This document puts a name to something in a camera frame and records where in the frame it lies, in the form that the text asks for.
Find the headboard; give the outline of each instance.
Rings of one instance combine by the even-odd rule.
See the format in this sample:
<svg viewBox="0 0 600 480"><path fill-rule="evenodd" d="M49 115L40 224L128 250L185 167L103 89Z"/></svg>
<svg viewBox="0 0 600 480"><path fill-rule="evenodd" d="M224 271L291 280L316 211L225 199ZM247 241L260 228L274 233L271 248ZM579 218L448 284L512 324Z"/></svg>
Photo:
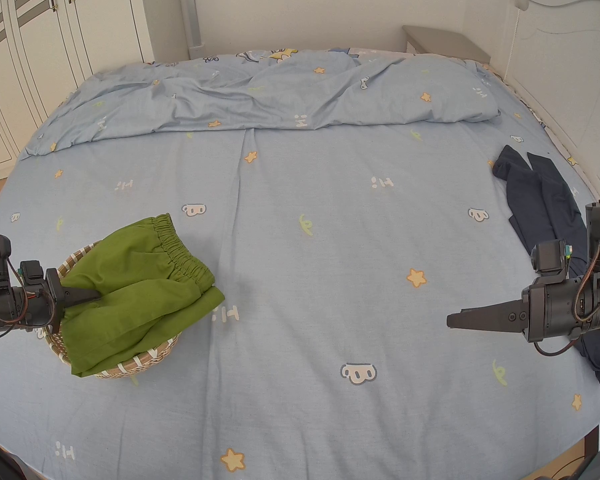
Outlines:
<svg viewBox="0 0 600 480"><path fill-rule="evenodd" d="M600 196L600 0L509 0L491 63Z"/></svg>

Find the mattress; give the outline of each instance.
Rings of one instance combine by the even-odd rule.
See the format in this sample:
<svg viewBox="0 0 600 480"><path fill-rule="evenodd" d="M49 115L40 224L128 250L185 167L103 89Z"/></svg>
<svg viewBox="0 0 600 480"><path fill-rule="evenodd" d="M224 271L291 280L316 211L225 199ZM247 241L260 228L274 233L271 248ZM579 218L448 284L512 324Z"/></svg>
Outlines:
<svg viewBox="0 0 600 480"><path fill-rule="evenodd" d="M591 368L446 326L535 277L491 172L505 145L551 158L584 212L577 172L472 61L287 49L90 78L0 194L13 263L59 266L169 212L226 300L134 382L72 377L36 333L8 334L1 446L54 480L544 465L600 422Z"/></svg>

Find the green pants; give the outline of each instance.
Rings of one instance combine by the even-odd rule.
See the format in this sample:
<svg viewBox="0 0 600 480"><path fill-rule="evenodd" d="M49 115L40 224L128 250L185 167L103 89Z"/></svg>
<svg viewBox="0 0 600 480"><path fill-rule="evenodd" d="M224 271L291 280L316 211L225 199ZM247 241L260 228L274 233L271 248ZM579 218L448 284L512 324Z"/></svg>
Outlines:
<svg viewBox="0 0 600 480"><path fill-rule="evenodd" d="M168 214L107 236L62 279L102 299L67 308L61 333L72 374L86 377L156 348L224 300Z"/></svg>

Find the dark clothing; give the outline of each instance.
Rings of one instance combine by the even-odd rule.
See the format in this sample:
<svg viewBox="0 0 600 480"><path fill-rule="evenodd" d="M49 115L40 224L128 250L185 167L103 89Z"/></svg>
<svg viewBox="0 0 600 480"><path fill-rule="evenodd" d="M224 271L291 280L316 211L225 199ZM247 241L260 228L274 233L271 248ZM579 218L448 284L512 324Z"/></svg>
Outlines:
<svg viewBox="0 0 600 480"><path fill-rule="evenodd" d="M571 190L549 158L527 154L531 168L515 149L505 146L493 166L494 176L507 181L509 222L531 253L540 242L563 239L573 247L569 277L585 273L587 228ZM583 334L575 347L588 359L600 382L600 329Z"/></svg>

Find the basket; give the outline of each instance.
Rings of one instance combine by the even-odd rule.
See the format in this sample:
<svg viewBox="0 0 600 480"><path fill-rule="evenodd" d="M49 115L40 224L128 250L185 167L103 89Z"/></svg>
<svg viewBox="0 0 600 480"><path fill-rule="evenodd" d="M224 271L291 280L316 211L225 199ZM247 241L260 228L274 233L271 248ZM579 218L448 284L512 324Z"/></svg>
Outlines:
<svg viewBox="0 0 600 480"><path fill-rule="evenodd" d="M98 242L89 244L87 247L83 247L80 251L74 252L69 256L69 258L60 265L60 268L58 268L58 277L60 277L60 279L65 277L69 271L75 267L76 263L84 258L87 252L96 247L97 244ZM51 352L56 354L64 364L71 366L71 361L69 361L66 354L66 348L64 347L62 334L49 334L47 329L45 329L44 334L45 341L48 343L49 348L51 348ZM119 379L121 377L129 377L144 372L154 364L160 363L160 361L171 353L171 349L178 342L179 336L180 334L165 341L157 348L152 348L151 350L147 350L147 352L142 352L141 354L133 356L131 359L124 361L124 363L118 363L118 366L115 368L96 373L95 376L101 379Z"/></svg>

